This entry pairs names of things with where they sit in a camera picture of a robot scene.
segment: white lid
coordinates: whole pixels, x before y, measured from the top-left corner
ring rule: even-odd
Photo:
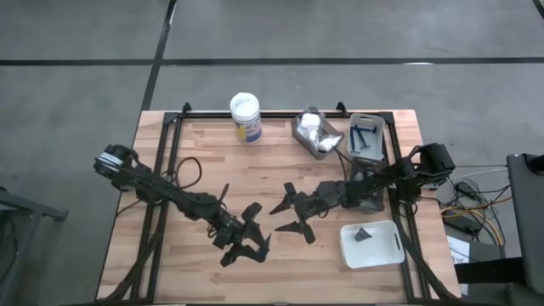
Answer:
[[[230,112],[237,121],[249,121],[258,115],[257,97],[250,93],[238,93],[230,100]]]

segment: wooden table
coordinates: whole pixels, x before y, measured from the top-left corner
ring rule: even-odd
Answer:
[[[401,152],[407,155],[413,146],[422,143],[416,113],[391,111]],[[150,166],[156,159],[163,113],[143,112],[134,141],[140,160]],[[329,122],[338,130],[348,129],[347,119],[330,119]],[[384,131],[384,135],[391,162],[394,162],[389,132]],[[345,143],[340,145],[344,153],[345,147]],[[207,238],[207,223],[190,221],[172,206],[162,249],[156,302],[395,303],[405,300],[398,264],[348,269],[343,264],[339,245],[340,228],[345,224],[391,219],[387,202],[386,210],[374,215],[337,207],[327,218],[310,219],[316,236],[312,245],[307,245],[301,235],[274,232],[276,227],[296,220],[292,210],[269,215],[283,198],[285,182],[291,181],[297,190],[311,193],[320,181],[343,179],[337,155],[316,161],[291,136],[288,119],[263,119],[263,137],[251,145],[237,140],[230,119],[184,119],[178,159],[186,156],[196,156],[203,167],[200,183],[190,191],[206,191],[218,196],[229,183],[224,202],[237,216],[254,201],[263,205],[256,221],[265,235],[272,233],[270,251],[264,263],[239,258],[231,266],[222,268],[219,260],[224,252]],[[163,169],[166,169],[167,156],[164,161]],[[196,165],[187,162],[179,174],[181,184],[193,181],[196,174]],[[134,201],[134,194],[124,195],[119,209]],[[418,206],[416,225],[423,256],[450,292],[460,296],[439,208],[430,200],[421,201]],[[98,298],[109,294],[133,264],[144,207],[145,204],[133,207],[116,220]],[[410,264],[417,287],[415,264]]]

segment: white paper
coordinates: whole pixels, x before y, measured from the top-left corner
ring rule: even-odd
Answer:
[[[467,264],[469,262],[468,254],[470,253],[470,243],[457,238],[447,237],[453,264]],[[461,294],[468,295],[467,284],[459,284],[459,290],[461,291]]]

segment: gray floor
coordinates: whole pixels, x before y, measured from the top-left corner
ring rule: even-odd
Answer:
[[[3,1],[0,60],[151,59],[166,8]],[[172,25],[165,58],[544,56],[530,0],[178,0]],[[149,75],[149,66],[0,67],[0,185],[70,209],[65,224],[43,222],[19,304],[94,298],[119,195],[92,164],[109,143],[132,143]],[[509,153],[543,153],[543,76],[544,65],[162,67],[151,109],[225,110],[239,91],[264,110],[415,109],[423,139],[448,145],[457,165],[503,164]],[[472,179],[482,190],[507,184],[506,172]],[[451,198],[447,186],[439,197]],[[512,204],[498,210],[517,256]]]

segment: black metal frame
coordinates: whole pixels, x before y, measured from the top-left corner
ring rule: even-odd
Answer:
[[[0,290],[0,305],[8,305],[13,298],[15,288],[23,269],[23,262],[31,249],[32,240],[37,232],[38,225],[42,217],[53,218],[55,222],[64,222],[68,215],[67,210],[58,210],[47,205],[43,205],[26,198],[12,195],[7,190],[0,188],[0,204],[10,207],[5,213],[23,212],[28,215],[30,221],[23,234],[22,241],[19,242],[17,253],[13,265],[6,274],[5,283]]]
[[[346,107],[342,102],[338,103],[336,110],[324,110],[323,112],[326,114],[327,118],[347,118],[352,114],[352,112],[349,112],[346,110]],[[272,111],[272,112],[264,111],[262,112],[261,117],[262,118],[293,118],[297,114],[299,114],[299,111]],[[395,160],[399,160],[401,158],[400,144],[399,144],[399,139],[396,133],[393,113],[390,111],[380,111],[380,112],[369,112],[367,114],[380,116],[388,124],[389,132],[391,135],[391,145],[394,151],[394,157],[395,157]],[[184,109],[181,113],[177,113],[177,112],[165,113],[163,118],[163,123],[162,123],[161,137],[160,137],[159,146],[157,149],[156,163],[154,168],[155,173],[159,173],[159,174],[161,173],[161,164],[162,164],[162,159],[163,159],[164,151],[166,147],[168,127],[172,123],[174,122],[176,123],[176,128],[174,130],[173,145],[170,152],[168,168],[166,171],[167,175],[173,175],[173,169],[175,167],[175,161],[177,158],[178,144],[181,139],[182,121],[184,119],[216,119],[216,118],[228,119],[228,118],[231,118],[231,114],[228,111],[191,111],[191,107],[189,104],[185,104]],[[382,150],[384,154],[384,160],[387,164],[389,164],[389,159],[388,159],[389,154],[388,154],[387,146],[385,145],[385,138],[383,139],[383,144],[384,146],[382,147]],[[391,189],[388,189],[388,194],[389,194],[389,202],[391,203],[392,220],[397,224],[397,226],[403,226],[400,220],[400,216],[401,216],[400,203],[397,200],[395,193]],[[153,234],[151,239],[150,239],[151,220],[153,219],[153,213],[156,210],[156,206],[149,205],[145,210],[144,223],[142,226],[142,235],[140,237],[140,244],[139,244],[139,255],[137,257],[137,262],[145,262],[150,256],[150,254],[153,253],[151,269],[150,269],[150,279],[149,279],[148,288],[147,288],[145,297],[139,297],[139,290],[140,290],[141,277],[142,277],[142,270],[140,269],[137,275],[135,276],[135,278],[131,280],[132,282],[131,292],[130,292],[130,296],[128,300],[123,300],[123,301],[111,300],[111,301],[107,301],[106,303],[105,301],[96,301],[95,303],[91,303],[91,304],[141,305],[141,304],[153,303],[154,297],[155,297],[155,290],[156,290],[156,281],[157,281],[157,276],[159,271],[159,263],[161,260],[163,233],[166,228],[168,202],[164,201],[160,203],[158,206],[160,207],[159,219],[157,222],[156,231]],[[406,207],[406,217],[409,223],[408,233],[410,235],[410,238],[415,248],[421,254],[421,245],[420,245],[419,237],[417,235],[417,227],[415,225],[414,213],[411,210],[411,207]],[[156,236],[158,236],[157,237],[158,241],[154,241],[153,239],[153,237],[156,237]],[[422,298],[415,297],[414,287],[412,284],[412,279],[410,274],[410,267],[407,260],[405,260],[403,263],[400,264],[400,270],[402,274],[403,285],[405,288],[406,299],[408,301],[418,301],[419,303],[425,302],[425,301],[436,302],[436,300],[430,300],[428,283],[424,279],[422,275],[422,271],[417,266],[416,266],[416,271],[419,276],[420,287],[422,288]]]

